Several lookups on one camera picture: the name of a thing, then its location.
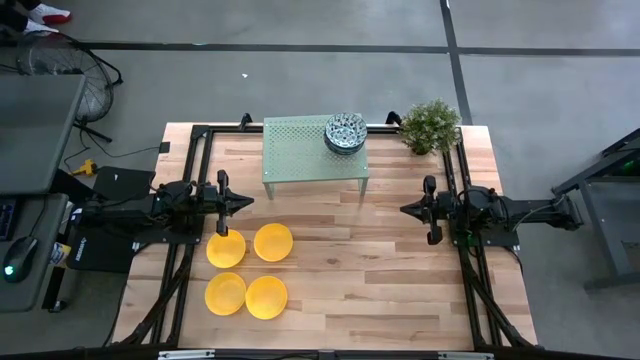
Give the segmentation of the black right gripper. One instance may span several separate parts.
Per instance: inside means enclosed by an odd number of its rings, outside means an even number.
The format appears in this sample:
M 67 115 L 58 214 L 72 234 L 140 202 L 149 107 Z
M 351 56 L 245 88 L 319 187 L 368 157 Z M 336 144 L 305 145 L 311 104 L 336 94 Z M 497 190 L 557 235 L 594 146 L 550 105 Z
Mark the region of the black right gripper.
M 436 192 L 436 179 L 432 175 L 427 175 L 423 181 L 425 192 L 425 205 L 423 200 L 403 205 L 400 207 L 402 213 L 409 215 L 419 221 L 424 217 L 422 209 L 425 208 L 427 219 L 430 225 L 430 232 L 427 235 L 429 245 L 437 245 L 443 239 L 442 228 L 438 225 L 439 220 L 448 220 L 453 212 L 453 198 L 450 192 Z

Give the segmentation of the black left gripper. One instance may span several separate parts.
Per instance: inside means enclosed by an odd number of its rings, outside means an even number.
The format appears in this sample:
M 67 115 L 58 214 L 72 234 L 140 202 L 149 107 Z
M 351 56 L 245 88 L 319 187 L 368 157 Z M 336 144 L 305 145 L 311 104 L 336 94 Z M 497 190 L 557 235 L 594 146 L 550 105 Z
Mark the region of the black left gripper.
M 213 186 L 206 183 L 202 187 L 202 213 L 205 215 L 217 214 L 216 233 L 221 236 L 228 235 L 228 226 L 226 217 L 228 216 L 228 202 L 233 203 L 229 207 L 229 214 L 234 215 L 238 211 L 246 208 L 254 202 L 252 197 L 239 195 L 233 192 L 229 193 L 229 200 L 226 197 L 228 190 L 229 177 L 225 170 L 217 172 L 217 185 Z

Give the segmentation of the yellow plastic bowl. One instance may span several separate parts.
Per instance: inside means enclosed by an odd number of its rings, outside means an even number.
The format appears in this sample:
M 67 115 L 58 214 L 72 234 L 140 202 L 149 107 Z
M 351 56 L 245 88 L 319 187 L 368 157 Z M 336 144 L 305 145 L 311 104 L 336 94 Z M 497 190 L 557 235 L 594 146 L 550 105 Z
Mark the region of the yellow plastic bowl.
M 215 315 L 236 313 L 245 302 L 246 284 L 237 274 L 224 272 L 212 278 L 205 290 L 205 304 Z
M 280 223 L 262 226 L 253 241 L 255 253 L 264 261 L 278 262 L 286 258 L 293 248 L 293 235 Z
M 262 276 L 248 287 L 245 303 L 252 316 L 260 320 L 271 320 L 279 316 L 288 301 L 285 284 L 277 277 Z
M 226 236 L 215 233 L 206 246 L 209 262 L 217 268 L 231 268 L 239 264 L 246 252 L 246 240 L 236 231 L 229 230 Z

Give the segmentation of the green perforated metal shelf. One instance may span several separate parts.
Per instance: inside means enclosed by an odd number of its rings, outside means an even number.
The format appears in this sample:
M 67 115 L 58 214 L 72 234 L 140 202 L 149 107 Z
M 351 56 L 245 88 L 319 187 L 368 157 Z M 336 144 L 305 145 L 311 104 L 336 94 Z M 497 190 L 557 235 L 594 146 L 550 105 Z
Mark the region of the green perforated metal shelf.
M 367 150 L 349 156 L 327 148 L 325 124 L 331 115 L 266 118 L 263 124 L 262 182 L 274 198 L 280 183 L 357 180 L 366 194 L 369 180 Z

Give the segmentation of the green potted plant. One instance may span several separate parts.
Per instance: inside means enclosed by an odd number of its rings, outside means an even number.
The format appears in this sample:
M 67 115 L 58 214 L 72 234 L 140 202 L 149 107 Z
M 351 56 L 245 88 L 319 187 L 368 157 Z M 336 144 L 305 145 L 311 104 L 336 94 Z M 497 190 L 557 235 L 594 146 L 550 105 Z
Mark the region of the green potted plant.
M 416 155 L 448 152 L 460 139 L 458 111 L 441 99 L 413 105 L 401 118 L 399 134 Z

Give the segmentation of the black flat pad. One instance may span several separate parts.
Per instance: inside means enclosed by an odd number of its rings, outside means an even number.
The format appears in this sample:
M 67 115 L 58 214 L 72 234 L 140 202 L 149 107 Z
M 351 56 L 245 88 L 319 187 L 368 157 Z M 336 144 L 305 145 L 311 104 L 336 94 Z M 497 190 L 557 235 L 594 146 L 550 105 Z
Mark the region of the black flat pad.
M 98 171 L 93 190 L 107 200 L 141 199 L 148 195 L 155 175 L 154 171 L 105 166 Z

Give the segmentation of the black box white lettering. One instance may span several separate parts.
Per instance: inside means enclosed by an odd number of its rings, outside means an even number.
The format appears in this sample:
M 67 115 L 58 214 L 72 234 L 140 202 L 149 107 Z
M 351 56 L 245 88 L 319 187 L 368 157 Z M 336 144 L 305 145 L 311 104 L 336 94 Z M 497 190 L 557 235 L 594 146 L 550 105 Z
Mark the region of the black box white lettering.
M 135 255 L 130 239 L 96 228 L 73 228 L 69 245 L 66 265 L 74 270 L 126 274 Z

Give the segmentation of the yellow power plug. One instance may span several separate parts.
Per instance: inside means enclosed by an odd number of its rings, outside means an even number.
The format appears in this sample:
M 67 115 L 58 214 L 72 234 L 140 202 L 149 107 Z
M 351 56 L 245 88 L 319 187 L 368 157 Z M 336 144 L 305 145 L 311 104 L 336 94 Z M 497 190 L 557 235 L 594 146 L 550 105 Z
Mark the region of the yellow power plug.
M 97 174 L 98 170 L 99 170 L 98 165 L 93 160 L 87 159 L 78 169 L 73 170 L 71 172 L 71 175 L 72 176 L 80 176 L 80 175 L 94 176 Z

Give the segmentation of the yellow white packet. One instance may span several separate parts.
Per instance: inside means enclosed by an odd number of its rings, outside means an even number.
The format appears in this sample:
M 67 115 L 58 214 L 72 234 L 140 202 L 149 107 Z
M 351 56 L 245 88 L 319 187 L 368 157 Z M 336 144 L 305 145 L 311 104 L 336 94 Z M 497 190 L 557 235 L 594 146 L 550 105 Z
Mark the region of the yellow white packet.
M 70 252 L 71 247 L 69 245 L 55 242 L 50 253 L 49 263 L 55 267 L 65 268 Z

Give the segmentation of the grey metal stand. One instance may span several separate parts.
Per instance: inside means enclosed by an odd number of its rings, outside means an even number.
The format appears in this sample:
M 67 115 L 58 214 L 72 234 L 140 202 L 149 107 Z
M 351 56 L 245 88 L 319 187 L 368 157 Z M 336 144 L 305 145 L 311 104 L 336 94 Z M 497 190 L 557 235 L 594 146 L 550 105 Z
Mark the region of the grey metal stand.
M 640 270 L 626 246 L 640 245 L 640 128 L 600 152 L 597 162 L 552 188 L 556 195 L 580 192 L 609 268 L 587 282 L 587 291 L 640 284 Z

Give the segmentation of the grey low desk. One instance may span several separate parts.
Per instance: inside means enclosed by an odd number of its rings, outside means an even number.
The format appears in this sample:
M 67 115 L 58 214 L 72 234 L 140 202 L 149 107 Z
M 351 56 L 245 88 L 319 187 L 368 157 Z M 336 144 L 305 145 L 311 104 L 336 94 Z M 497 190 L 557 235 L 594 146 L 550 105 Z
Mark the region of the grey low desk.
M 12 238 L 0 241 L 0 313 L 26 312 L 36 305 L 67 201 L 63 194 L 28 197 L 16 212 Z M 16 242 L 27 267 L 6 260 Z

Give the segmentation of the dark grey desk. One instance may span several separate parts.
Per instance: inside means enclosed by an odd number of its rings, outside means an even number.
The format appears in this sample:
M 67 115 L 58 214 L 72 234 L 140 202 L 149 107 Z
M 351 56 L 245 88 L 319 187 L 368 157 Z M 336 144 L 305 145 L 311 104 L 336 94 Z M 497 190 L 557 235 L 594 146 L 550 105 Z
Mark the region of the dark grey desk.
M 82 75 L 0 76 L 0 195 L 50 191 L 85 83 Z

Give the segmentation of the black computer mouse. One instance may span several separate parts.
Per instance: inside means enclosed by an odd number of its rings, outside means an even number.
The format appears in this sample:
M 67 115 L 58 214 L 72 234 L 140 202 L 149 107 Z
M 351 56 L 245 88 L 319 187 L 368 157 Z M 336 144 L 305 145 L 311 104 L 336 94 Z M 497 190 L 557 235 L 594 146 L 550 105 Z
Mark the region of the black computer mouse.
M 19 283 L 30 273 L 39 240 L 24 236 L 15 240 L 3 259 L 3 277 L 8 283 Z

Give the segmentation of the black keyboard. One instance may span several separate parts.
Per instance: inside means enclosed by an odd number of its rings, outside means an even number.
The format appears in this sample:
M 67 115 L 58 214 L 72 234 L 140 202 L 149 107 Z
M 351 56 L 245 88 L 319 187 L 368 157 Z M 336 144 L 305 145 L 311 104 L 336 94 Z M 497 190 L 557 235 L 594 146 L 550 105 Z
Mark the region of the black keyboard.
M 0 241 L 9 241 L 17 216 L 18 200 L 0 197 Z

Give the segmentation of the black floor fan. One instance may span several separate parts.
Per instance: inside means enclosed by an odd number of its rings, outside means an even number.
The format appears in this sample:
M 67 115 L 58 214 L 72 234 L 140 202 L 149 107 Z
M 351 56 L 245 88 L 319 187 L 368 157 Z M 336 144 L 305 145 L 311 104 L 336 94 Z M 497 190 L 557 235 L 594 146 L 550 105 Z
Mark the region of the black floor fan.
M 112 138 L 89 127 L 103 119 L 114 103 L 114 88 L 123 83 L 121 71 L 88 46 L 63 33 L 37 31 L 17 45 L 16 66 L 24 75 L 82 75 L 84 92 L 74 126 L 111 143 Z

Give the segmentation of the person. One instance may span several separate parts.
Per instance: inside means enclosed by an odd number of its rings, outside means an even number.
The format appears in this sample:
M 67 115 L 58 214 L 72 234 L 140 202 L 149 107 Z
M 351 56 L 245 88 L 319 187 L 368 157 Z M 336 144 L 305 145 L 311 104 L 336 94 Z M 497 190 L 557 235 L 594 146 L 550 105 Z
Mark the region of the person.
M 41 0 L 0 0 L 0 25 L 14 32 L 58 33 L 51 25 L 64 24 L 72 13 L 43 3 Z

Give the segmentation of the white aluminium bracket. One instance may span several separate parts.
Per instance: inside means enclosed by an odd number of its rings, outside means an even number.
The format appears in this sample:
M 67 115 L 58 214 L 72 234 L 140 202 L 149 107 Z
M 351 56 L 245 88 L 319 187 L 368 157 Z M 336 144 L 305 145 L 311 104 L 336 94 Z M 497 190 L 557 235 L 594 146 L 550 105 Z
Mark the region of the white aluminium bracket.
M 207 360 L 214 359 L 214 349 L 191 349 L 160 351 L 157 360 Z
M 495 360 L 491 353 L 446 351 L 437 353 L 438 360 Z

